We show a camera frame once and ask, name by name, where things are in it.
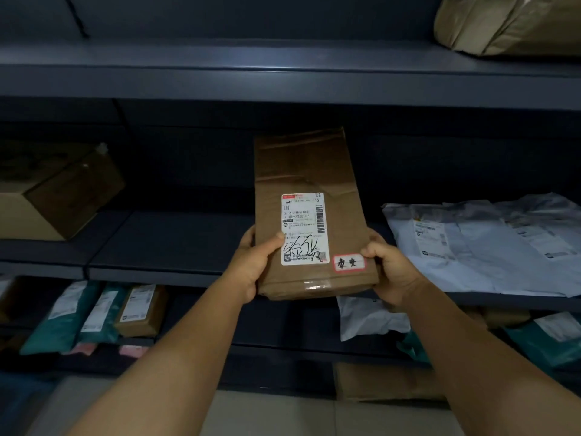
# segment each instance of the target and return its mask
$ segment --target teal package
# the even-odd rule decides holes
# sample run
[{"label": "teal package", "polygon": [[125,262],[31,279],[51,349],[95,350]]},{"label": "teal package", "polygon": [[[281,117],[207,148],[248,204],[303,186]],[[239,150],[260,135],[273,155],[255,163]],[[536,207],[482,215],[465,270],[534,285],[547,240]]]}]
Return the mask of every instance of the teal package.
[{"label": "teal package", "polygon": [[414,331],[408,332],[402,341],[396,343],[396,346],[402,352],[410,355],[414,361],[430,364],[428,354]]},{"label": "teal package", "polygon": [[531,362],[543,370],[581,359],[581,315],[561,312],[504,330]]},{"label": "teal package", "polygon": [[70,284],[20,349],[21,355],[68,352],[100,293],[97,281]]},{"label": "teal package", "polygon": [[119,333],[114,327],[117,314],[131,286],[107,283],[97,304],[87,317],[79,333],[79,342],[115,344]]}]

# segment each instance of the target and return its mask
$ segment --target hand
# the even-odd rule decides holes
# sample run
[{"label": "hand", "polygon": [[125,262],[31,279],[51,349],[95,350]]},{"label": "hand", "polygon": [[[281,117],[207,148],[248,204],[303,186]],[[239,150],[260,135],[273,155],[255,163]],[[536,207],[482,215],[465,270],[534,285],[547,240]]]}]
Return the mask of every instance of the hand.
[{"label": "hand", "polygon": [[379,257],[383,267],[379,284],[374,290],[383,301],[401,306],[407,293],[431,283],[399,249],[389,245],[371,228],[368,229],[371,242],[361,249],[361,255],[370,259]]},{"label": "hand", "polygon": [[256,280],[266,268],[268,256],[278,248],[282,248],[285,242],[285,235],[277,233],[261,245],[252,247],[255,231],[256,226],[252,225],[244,233],[238,249],[234,252],[232,260],[230,260],[228,269],[222,274],[222,278],[227,280],[230,285],[240,288],[243,303],[248,303],[254,299],[256,296]]}]

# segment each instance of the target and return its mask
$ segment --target tiled floor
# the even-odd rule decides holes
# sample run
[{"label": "tiled floor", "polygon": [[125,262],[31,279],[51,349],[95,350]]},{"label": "tiled floor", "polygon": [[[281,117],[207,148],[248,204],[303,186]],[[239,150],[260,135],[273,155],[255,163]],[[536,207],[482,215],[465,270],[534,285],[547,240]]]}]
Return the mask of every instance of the tiled floor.
[{"label": "tiled floor", "polygon": [[[70,377],[27,436],[61,436],[111,380]],[[447,410],[218,391],[203,436],[462,436]]]}]

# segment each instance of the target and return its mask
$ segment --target pink package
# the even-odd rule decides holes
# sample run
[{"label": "pink package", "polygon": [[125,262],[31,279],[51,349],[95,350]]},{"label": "pink package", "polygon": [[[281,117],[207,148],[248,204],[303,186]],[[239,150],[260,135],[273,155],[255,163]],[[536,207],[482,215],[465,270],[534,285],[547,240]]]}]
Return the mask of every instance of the pink package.
[{"label": "pink package", "polygon": [[145,355],[145,352],[149,350],[149,347],[145,346],[130,346],[124,345],[119,346],[119,354],[124,356],[130,356],[131,358],[141,358]]},{"label": "pink package", "polygon": [[91,354],[97,349],[97,344],[91,342],[80,342],[77,343],[75,347],[69,352],[62,352],[62,355],[73,355],[75,353],[83,353],[87,356],[91,356]]}]

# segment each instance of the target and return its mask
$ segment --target forearm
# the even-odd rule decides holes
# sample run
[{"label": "forearm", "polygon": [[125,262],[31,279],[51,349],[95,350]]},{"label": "forearm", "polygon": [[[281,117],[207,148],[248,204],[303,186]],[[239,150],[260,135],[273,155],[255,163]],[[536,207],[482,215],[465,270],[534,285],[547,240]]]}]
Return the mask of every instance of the forearm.
[{"label": "forearm", "polygon": [[198,434],[212,402],[242,300],[219,279],[105,393],[71,435]]},{"label": "forearm", "polygon": [[[411,291],[403,308],[467,436],[581,434],[581,400],[435,286]],[[561,428],[556,413],[563,416]]]}]

